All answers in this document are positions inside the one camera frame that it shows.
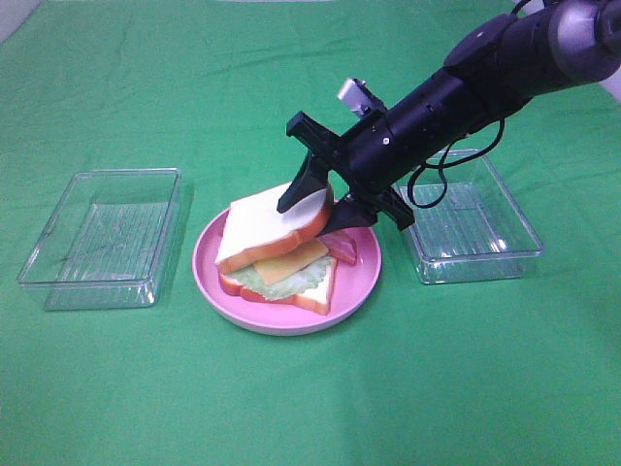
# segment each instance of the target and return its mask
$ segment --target black cable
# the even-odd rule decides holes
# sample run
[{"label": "black cable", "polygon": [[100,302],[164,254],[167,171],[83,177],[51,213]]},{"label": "black cable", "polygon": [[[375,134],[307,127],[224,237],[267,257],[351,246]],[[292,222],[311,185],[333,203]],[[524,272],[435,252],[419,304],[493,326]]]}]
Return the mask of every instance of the black cable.
[{"label": "black cable", "polygon": [[513,10],[511,10],[511,14],[512,15],[517,15],[519,13],[519,11],[524,8],[524,5],[526,5],[527,3],[529,3],[531,0],[520,0],[519,2],[517,2],[517,4],[513,7]]},{"label": "black cable", "polygon": [[[461,141],[462,139],[464,139],[464,137],[456,139],[455,141],[453,141],[452,143],[450,143],[448,145],[448,147],[444,150],[444,153],[442,154],[442,157],[440,159],[440,163],[438,163],[438,165],[434,165],[432,163],[427,163],[427,161],[425,160],[421,165],[419,165],[418,167],[416,167],[416,169],[414,170],[414,172],[411,174],[411,177],[409,177],[408,180],[408,199],[409,201],[416,206],[418,209],[431,209],[432,207],[436,207],[444,198],[444,196],[446,195],[446,192],[448,191],[448,181],[446,180],[446,175],[444,174],[444,169],[445,168],[450,168],[450,167],[455,167],[457,165],[461,165],[462,163],[466,163],[466,162],[470,162],[471,160],[475,160],[476,158],[479,158],[483,155],[485,155],[486,153],[488,153],[489,151],[491,151],[493,148],[495,148],[500,142],[501,139],[503,139],[503,135],[505,134],[505,119],[502,118],[498,121],[499,123],[499,127],[498,127],[498,133],[496,134],[496,137],[494,138],[494,141],[492,141],[492,143],[487,146],[485,149],[478,151],[477,153],[474,153],[472,155],[468,155],[466,157],[460,158],[459,160],[455,160],[454,162],[449,162],[449,163],[444,163],[446,161],[446,158],[448,156],[448,153],[450,152],[450,149],[453,147],[453,145],[455,143],[457,143],[458,141]],[[440,176],[440,179],[442,181],[442,193],[440,194],[440,196],[438,196],[438,198],[428,204],[418,204],[418,202],[416,202],[416,199],[414,198],[414,185],[416,184],[416,181],[418,180],[418,177],[420,177],[422,175],[422,173],[427,170],[428,168],[433,168],[438,170],[438,175]]]}]

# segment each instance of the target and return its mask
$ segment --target sandwich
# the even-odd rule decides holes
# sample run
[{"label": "sandwich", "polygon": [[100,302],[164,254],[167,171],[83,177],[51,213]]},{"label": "sandwich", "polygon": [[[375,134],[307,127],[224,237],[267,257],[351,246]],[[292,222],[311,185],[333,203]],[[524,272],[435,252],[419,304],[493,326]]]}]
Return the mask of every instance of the sandwich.
[{"label": "sandwich", "polygon": [[222,290],[247,301],[330,311],[339,263],[354,265],[355,243],[345,232],[317,234],[334,206],[330,186],[284,214],[276,210],[288,183],[234,201],[215,266]]}]

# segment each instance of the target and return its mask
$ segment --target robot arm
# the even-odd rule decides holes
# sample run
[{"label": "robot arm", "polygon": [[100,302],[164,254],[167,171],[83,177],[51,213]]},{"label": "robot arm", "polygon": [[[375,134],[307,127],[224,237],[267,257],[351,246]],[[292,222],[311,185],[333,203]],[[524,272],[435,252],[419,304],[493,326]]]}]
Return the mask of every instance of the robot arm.
[{"label": "robot arm", "polygon": [[392,189],[396,180],[537,95],[595,83],[619,69],[621,0],[547,1],[520,18],[524,3],[466,36],[436,73],[390,109],[363,82],[347,80],[339,97],[360,120],[341,136],[303,112],[291,118],[286,134],[308,153],[278,211],[325,187],[334,170],[349,192],[322,233],[370,226],[379,211],[406,228],[413,212]]}]

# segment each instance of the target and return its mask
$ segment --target lettuce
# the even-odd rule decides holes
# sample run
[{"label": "lettuce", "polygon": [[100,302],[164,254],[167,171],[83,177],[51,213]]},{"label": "lettuce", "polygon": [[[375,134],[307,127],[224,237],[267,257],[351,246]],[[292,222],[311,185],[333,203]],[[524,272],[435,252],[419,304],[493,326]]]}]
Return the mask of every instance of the lettuce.
[{"label": "lettuce", "polygon": [[286,298],[292,294],[302,293],[310,288],[317,288],[326,276],[326,271],[332,265],[334,257],[324,255],[315,260],[302,270],[299,270],[286,279],[270,285],[263,282],[253,265],[248,265],[243,269],[229,274],[229,277],[237,280],[246,288],[256,291],[265,296],[266,299],[274,301]]}]

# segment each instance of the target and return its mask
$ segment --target bread slice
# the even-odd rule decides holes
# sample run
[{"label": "bread slice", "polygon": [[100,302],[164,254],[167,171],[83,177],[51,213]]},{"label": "bread slice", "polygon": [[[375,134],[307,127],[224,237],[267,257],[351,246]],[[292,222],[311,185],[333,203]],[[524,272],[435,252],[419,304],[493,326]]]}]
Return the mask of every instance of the bread slice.
[{"label": "bread slice", "polygon": [[221,274],[230,274],[257,260],[296,249],[325,226],[334,206],[332,187],[307,196],[284,214],[279,197],[289,183],[231,203],[215,258]]},{"label": "bread slice", "polygon": [[326,269],[326,275],[317,288],[309,288],[302,293],[293,294],[286,298],[268,300],[262,294],[246,288],[243,284],[232,277],[218,274],[222,290],[232,296],[240,296],[246,301],[256,303],[291,304],[308,311],[326,316],[330,312],[330,300],[334,288],[334,279],[337,267],[337,259],[330,257],[330,264]]}]

